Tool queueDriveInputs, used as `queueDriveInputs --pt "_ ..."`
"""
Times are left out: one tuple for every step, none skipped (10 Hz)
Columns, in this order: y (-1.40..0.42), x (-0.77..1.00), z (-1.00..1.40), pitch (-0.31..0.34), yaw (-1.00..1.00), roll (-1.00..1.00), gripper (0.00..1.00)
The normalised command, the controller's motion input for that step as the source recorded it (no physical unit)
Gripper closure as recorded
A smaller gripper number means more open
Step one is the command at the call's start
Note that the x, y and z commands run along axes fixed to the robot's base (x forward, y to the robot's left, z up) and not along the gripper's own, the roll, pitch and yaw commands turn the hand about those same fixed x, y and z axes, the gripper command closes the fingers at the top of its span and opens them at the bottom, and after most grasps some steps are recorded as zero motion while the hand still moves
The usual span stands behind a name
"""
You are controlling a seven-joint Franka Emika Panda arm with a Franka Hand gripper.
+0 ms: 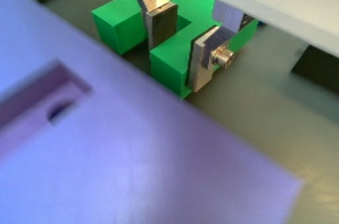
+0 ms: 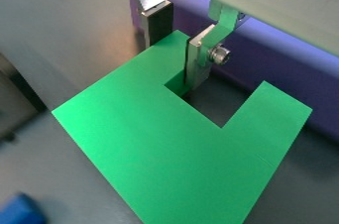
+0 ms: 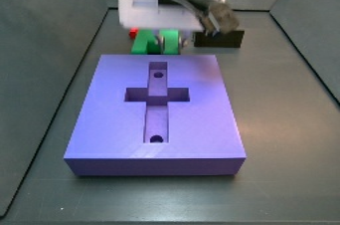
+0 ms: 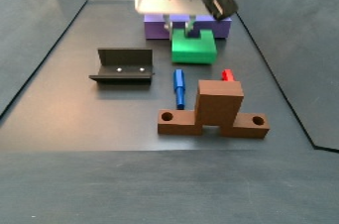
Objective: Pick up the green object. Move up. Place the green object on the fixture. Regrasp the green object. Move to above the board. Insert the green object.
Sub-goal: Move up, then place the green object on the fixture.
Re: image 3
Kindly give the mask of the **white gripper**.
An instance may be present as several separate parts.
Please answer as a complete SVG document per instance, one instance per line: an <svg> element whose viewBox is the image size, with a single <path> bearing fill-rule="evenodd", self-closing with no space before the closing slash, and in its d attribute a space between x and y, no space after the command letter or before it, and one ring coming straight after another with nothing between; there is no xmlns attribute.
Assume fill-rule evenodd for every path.
<svg viewBox="0 0 340 225"><path fill-rule="evenodd" d="M159 0L119 0L120 23L125 28L177 29L201 31L195 15L177 4L161 4ZM165 37L156 34L160 52L165 50ZM177 46L187 46L187 36L179 33Z"/></svg>

